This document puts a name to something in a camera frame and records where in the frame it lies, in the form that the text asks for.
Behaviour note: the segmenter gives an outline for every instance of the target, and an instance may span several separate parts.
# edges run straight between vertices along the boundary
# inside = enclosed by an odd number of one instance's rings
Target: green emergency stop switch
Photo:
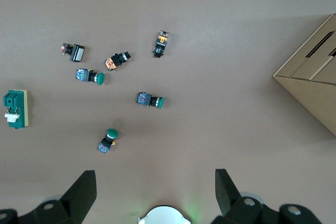
[[[5,117],[9,127],[18,129],[28,126],[27,90],[9,90],[4,96],[4,106],[7,107]]]

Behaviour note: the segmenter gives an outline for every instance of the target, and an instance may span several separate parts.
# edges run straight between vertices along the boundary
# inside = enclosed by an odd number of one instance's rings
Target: box slot
[[[329,54],[329,56],[335,57],[335,55],[336,55],[336,48]]]
[[[328,33],[307,55],[306,58],[310,58],[329,38],[333,35],[334,31]]]

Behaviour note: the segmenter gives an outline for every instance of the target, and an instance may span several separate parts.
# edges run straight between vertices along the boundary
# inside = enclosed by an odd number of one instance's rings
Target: white toggle lever
[[[7,122],[15,123],[20,115],[5,113],[5,117],[7,118]]]

